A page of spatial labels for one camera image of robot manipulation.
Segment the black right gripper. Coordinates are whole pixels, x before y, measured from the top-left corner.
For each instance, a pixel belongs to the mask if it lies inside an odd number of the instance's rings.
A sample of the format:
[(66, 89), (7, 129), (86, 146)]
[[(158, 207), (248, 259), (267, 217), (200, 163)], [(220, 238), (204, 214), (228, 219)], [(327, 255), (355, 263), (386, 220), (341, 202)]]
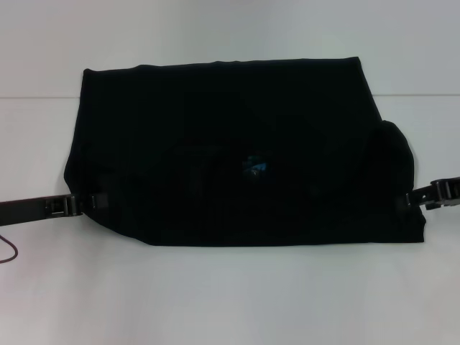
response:
[(398, 213), (405, 213), (420, 206), (424, 206), (427, 211), (458, 206), (459, 196), (460, 177), (434, 180), (426, 187), (412, 190), (397, 197), (395, 210)]

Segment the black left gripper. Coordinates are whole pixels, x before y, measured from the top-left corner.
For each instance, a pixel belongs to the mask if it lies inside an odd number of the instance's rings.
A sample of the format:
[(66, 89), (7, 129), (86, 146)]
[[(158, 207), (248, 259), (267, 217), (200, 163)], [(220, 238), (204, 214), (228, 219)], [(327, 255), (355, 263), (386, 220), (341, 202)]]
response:
[(46, 218), (81, 216), (109, 207), (105, 193), (90, 195), (68, 194), (49, 198), (31, 198), (1, 202), (1, 226), (22, 224)]

